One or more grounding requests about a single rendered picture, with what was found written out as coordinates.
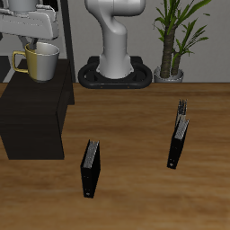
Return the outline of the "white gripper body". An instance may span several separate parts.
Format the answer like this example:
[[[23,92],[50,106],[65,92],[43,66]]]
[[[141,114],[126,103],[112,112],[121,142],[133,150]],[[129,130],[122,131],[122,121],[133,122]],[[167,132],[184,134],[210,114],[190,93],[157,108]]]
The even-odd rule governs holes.
[[[44,40],[58,37],[58,21],[51,11],[29,12],[28,17],[0,14],[0,32]]]

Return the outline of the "white-yellow mug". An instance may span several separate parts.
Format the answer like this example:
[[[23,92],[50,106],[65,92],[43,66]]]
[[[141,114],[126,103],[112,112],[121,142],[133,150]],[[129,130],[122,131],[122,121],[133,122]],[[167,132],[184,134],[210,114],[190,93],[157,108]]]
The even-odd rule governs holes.
[[[14,51],[12,56],[13,69],[19,73],[28,74],[37,83],[50,81],[56,70],[59,57],[59,48],[48,43],[38,42],[36,49],[30,49],[29,45],[24,47],[24,51]],[[26,57],[26,69],[15,66],[15,56]]]

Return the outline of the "dark wooden cabinet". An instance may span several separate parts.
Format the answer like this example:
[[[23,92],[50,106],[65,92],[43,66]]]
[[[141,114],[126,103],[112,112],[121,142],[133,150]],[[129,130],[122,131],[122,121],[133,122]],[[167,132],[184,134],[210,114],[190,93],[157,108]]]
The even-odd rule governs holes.
[[[9,159],[62,160],[66,110],[75,103],[70,63],[57,62],[52,80],[15,73],[0,97],[0,137]]]

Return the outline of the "pot plant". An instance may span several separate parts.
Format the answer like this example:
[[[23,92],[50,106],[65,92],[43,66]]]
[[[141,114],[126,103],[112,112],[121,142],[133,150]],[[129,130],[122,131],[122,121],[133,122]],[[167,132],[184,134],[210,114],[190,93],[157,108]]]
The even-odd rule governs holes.
[[[211,0],[200,0],[194,4],[194,1],[191,0],[183,10],[179,8],[181,0],[164,0],[164,12],[157,8],[161,16],[155,19],[155,23],[160,22],[163,26],[162,29],[158,28],[158,31],[161,35],[159,40],[164,44],[164,48],[161,65],[154,71],[156,83],[181,83],[184,77],[183,71],[179,69],[181,57],[192,54],[190,48],[193,45],[208,39],[202,37],[206,25],[191,34],[197,19],[187,25],[184,24],[184,21],[198,9],[211,2]]]

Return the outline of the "black book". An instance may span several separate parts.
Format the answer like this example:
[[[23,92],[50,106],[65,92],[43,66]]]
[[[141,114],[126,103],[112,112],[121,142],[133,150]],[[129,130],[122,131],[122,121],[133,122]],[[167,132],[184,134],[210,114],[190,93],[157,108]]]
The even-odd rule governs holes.
[[[167,160],[168,168],[175,169],[177,167],[183,149],[188,126],[188,120],[180,120],[172,134],[172,140]]]
[[[99,141],[88,141],[80,169],[84,196],[93,198],[101,171]]]

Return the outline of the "flat black base plate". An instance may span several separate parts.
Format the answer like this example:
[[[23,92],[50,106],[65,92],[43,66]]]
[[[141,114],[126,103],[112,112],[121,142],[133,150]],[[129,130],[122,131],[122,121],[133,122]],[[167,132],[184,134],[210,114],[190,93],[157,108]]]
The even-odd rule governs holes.
[[[141,89],[152,83],[152,71],[143,64],[139,56],[131,56],[131,65],[134,71],[120,79],[110,79],[96,71],[99,57],[92,56],[78,72],[78,81],[81,86],[89,89]]]

